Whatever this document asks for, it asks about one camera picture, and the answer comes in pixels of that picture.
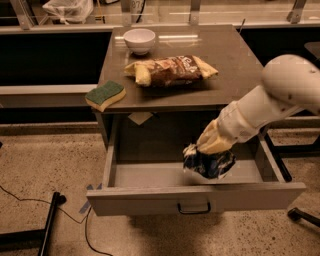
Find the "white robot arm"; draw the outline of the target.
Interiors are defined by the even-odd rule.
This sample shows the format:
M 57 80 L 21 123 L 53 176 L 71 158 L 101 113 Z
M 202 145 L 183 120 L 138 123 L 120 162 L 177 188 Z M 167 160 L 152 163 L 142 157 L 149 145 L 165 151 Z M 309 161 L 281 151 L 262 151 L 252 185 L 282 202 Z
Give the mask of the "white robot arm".
M 320 113 L 320 70 L 300 56 L 278 56 L 263 68 L 260 85 L 229 103 L 207 125 L 197 149 L 203 154 L 229 150 L 301 110 Z

